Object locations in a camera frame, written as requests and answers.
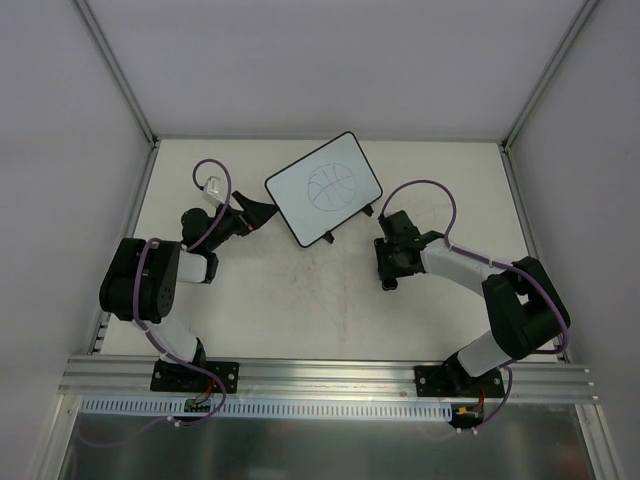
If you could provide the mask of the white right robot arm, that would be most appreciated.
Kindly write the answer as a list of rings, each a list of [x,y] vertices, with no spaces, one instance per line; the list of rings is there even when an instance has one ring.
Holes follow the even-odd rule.
[[[567,339],[569,314],[537,259],[493,261],[451,244],[440,232],[420,232],[404,211],[380,215],[378,222],[383,236],[374,249],[383,290],[396,289],[400,278],[429,274],[484,300],[489,330],[447,358],[434,376],[455,393],[470,395],[488,372],[542,355],[557,336]]]

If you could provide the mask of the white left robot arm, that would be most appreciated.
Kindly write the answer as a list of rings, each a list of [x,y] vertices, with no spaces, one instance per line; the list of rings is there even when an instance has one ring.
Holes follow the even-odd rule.
[[[188,390],[208,381],[202,342],[171,317],[178,283],[210,284],[219,265],[215,250],[233,236],[245,237],[277,212],[235,191],[237,209],[223,203],[210,216],[191,208],[181,216],[180,241],[123,239],[99,290],[101,309],[139,328],[159,352],[160,360],[176,364],[174,378]]]

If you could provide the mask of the small black-framed whiteboard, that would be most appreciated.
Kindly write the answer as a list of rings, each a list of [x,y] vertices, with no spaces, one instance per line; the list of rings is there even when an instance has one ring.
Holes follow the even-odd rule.
[[[383,188],[355,134],[346,131],[267,177],[265,189],[296,243],[308,248],[372,204]]]

